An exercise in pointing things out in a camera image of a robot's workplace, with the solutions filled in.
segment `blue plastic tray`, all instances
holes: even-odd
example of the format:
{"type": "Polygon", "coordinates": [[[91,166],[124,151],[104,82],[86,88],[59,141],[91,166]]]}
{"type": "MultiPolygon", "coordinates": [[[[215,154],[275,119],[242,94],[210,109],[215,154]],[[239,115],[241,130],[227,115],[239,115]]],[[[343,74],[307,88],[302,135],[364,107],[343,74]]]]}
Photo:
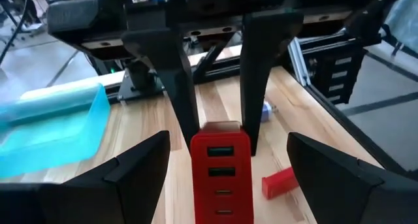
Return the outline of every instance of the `blue plastic tray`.
{"type": "Polygon", "coordinates": [[[0,178],[92,157],[109,115],[101,84],[0,106],[0,178]]]}

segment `red block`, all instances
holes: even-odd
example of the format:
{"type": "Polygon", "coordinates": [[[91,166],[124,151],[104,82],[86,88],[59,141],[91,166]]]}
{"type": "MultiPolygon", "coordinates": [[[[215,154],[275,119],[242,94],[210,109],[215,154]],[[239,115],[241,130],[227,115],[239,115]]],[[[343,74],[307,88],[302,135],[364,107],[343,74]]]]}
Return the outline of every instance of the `red block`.
{"type": "Polygon", "coordinates": [[[267,178],[262,178],[261,182],[263,195],[268,200],[289,192],[299,186],[292,167],[277,172],[267,178]]]}
{"type": "Polygon", "coordinates": [[[233,122],[209,123],[191,141],[196,224],[253,224],[251,147],[233,122]]]}

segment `wooden tabletop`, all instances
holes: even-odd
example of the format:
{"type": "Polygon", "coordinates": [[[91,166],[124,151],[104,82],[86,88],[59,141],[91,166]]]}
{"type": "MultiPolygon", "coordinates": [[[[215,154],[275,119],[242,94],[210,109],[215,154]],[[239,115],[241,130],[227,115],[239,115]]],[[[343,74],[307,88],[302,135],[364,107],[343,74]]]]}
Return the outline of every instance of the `wooden tabletop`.
{"type": "MultiPolygon", "coordinates": [[[[118,75],[114,75],[112,79],[123,78],[122,74],[118,75]]],[[[206,121],[240,121],[239,88],[239,77],[197,86],[201,125],[206,121]]],[[[273,200],[266,200],[261,193],[262,177],[290,166],[286,152],[288,132],[302,133],[371,164],[379,167],[380,165],[280,67],[272,69],[266,89],[266,100],[274,105],[277,111],[270,121],[261,124],[257,155],[251,159],[255,223],[316,223],[299,188],[273,200]]],[[[170,131],[172,148],[167,177],[153,224],[194,223],[191,159],[168,97],[113,105],[105,136],[93,158],[59,168],[24,174],[2,182],[65,182],[161,130],[170,131]]]]}

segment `wood grain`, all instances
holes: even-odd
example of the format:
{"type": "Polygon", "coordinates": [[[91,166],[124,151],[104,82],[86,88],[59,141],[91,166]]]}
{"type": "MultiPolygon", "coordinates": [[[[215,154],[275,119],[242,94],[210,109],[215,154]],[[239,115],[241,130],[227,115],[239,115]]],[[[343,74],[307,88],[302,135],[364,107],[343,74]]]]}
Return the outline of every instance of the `wood grain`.
{"type": "MultiPolygon", "coordinates": [[[[191,58],[191,62],[198,60],[197,57],[191,58]]],[[[196,93],[201,125],[208,120],[241,120],[239,77],[197,86],[196,93]]],[[[272,69],[266,99],[277,111],[270,121],[261,125],[257,155],[251,159],[255,223],[316,223],[299,188],[273,200],[265,200],[261,193],[263,176],[290,166],[286,152],[289,132],[303,133],[371,164],[380,165],[282,68],[272,69]]],[[[167,97],[113,105],[105,136],[93,158],[24,174],[4,182],[64,182],[160,130],[170,131],[172,151],[153,224],[193,224],[191,159],[167,97]]]]}

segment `gray floor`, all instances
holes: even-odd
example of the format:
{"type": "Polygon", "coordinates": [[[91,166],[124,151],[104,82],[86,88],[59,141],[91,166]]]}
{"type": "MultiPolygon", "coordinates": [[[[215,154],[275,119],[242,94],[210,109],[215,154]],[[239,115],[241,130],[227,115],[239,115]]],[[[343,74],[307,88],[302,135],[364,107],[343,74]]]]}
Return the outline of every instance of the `gray floor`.
{"type": "MultiPolygon", "coordinates": [[[[391,50],[379,50],[382,56],[391,50]]],[[[405,69],[417,69],[416,59],[402,58],[405,69]]],[[[11,50],[0,66],[0,103],[26,91],[97,76],[84,54],[49,37],[35,37],[11,50]]],[[[418,93],[418,83],[366,57],[349,104],[337,107],[406,169],[418,168],[418,97],[402,104],[353,113],[353,109],[418,93]]]]}

